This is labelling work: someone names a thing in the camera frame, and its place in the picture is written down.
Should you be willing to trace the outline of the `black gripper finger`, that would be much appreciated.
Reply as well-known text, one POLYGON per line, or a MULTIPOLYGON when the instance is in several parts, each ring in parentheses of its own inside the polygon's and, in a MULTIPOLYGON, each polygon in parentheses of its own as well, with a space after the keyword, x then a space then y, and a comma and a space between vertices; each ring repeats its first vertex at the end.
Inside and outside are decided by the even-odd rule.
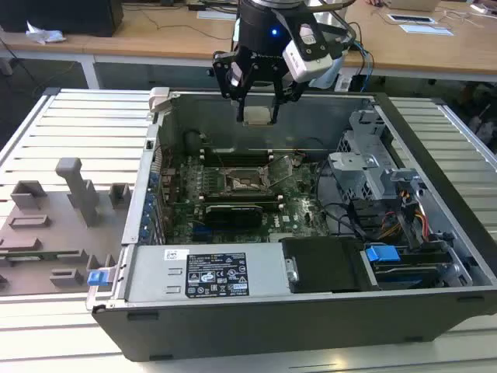
POLYGON ((214 53, 213 70, 221 95, 238 104, 237 122, 244 121, 245 98, 255 78, 255 65, 249 49, 214 53))
POLYGON ((283 86, 283 78, 276 75, 273 78, 274 97, 271 105, 271 124, 277 122, 280 107, 288 102, 297 102, 308 88, 307 82, 291 82, 283 86))

